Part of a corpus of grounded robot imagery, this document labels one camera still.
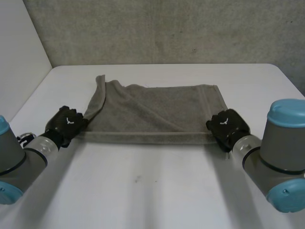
concrete wall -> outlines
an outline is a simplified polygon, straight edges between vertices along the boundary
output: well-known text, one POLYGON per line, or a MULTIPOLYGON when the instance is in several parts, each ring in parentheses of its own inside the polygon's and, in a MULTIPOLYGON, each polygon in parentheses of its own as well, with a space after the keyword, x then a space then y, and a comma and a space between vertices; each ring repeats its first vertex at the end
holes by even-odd
POLYGON ((53 65, 272 63, 305 94, 304 0, 24 0, 53 65))

towel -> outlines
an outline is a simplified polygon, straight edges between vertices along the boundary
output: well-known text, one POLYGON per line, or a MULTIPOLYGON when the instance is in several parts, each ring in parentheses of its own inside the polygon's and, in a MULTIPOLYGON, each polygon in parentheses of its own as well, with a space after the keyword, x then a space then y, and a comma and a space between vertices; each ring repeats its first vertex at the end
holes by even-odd
POLYGON ((96 77, 97 88, 79 138, 104 143, 214 143, 206 121, 227 107, 216 85, 182 87, 122 86, 96 77))

white logo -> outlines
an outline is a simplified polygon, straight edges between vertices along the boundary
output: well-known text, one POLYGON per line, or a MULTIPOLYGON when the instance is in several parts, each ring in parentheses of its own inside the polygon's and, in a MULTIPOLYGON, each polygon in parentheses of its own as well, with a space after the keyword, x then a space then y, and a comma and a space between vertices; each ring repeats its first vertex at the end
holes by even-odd
POLYGON ((74 124, 74 122, 70 122, 67 118, 67 124, 74 124))
POLYGON ((227 120, 223 123, 220 123, 220 125, 227 125, 228 124, 228 121, 229 121, 229 118, 227 118, 227 120))

white table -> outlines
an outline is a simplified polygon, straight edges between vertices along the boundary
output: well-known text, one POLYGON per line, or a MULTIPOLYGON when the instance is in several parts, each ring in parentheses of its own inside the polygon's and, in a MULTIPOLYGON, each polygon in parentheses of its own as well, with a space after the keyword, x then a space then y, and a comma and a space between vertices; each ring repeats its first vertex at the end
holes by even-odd
MULTIPOLYGON (((263 136, 271 103, 304 97, 269 64, 61 66, 11 123, 15 134, 43 132, 63 105, 84 112, 95 77, 149 87, 218 85, 228 107, 263 136)), ((73 141, 21 200, 0 206, 1 229, 289 229, 305 211, 277 212, 217 145, 153 146, 73 141)))

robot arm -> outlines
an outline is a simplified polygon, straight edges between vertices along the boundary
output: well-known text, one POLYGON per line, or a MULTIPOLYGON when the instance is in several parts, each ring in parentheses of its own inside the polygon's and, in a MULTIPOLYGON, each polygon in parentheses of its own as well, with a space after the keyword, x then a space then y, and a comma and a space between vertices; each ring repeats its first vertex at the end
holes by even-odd
POLYGON ((60 147, 68 147, 87 124, 81 113, 63 106, 47 123, 45 133, 22 149, 0 116, 0 204, 15 203, 48 165, 50 155, 58 153, 60 147))
POLYGON ((234 110, 206 123, 225 152, 242 159, 242 167, 266 199, 281 212, 305 208, 305 100, 274 102, 262 140, 234 110))

